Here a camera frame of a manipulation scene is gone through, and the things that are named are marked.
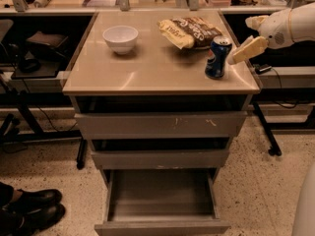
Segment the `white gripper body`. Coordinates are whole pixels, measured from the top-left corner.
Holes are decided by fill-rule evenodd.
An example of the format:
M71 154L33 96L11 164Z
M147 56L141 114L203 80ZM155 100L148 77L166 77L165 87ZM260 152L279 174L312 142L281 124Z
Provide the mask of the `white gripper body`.
M280 49L293 45L290 32L290 9L278 11L268 16L259 27L259 34L264 36L271 49Z

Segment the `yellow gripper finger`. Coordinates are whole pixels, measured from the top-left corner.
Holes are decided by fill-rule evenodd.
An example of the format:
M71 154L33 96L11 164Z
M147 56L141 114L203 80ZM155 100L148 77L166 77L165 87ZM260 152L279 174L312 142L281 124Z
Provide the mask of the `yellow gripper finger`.
M249 17L245 20L245 24L252 30L258 30L260 25L268 18L268 15Z
M262 54L268 47L268 40L263 36L249 36L227 56L227 63L234 65Z

